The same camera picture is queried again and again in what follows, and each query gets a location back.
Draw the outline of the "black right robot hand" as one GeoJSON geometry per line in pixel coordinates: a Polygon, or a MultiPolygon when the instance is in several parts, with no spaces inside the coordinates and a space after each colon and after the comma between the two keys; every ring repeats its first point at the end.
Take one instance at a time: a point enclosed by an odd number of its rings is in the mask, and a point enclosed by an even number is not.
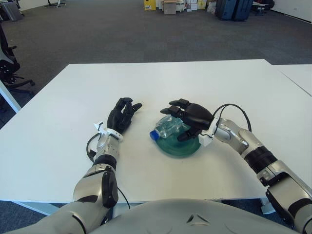
{"type": "Polygon", "coordinates": [[[170,107],[162,109],[162,114],[179,118],[190,129],[180,134],[177,140],[180,142],[196,138],[203,130],[208,130],[214,119],[213,115],[199,104],[191,103],[180,98],[169,102],[170,107]]]}

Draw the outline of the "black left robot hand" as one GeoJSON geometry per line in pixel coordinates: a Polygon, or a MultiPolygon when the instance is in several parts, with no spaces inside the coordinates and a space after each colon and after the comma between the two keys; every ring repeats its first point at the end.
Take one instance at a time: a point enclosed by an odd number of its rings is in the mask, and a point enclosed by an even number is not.
{"type": "Polygon", "coordinates": [[[132,101],[129,97],[122,97],[118,100],[108,116],[107,128],[113,129],[120,134],[123,134],[128,129],[133,115],[142,107],[141,103],[133,105],[132,101]]]}

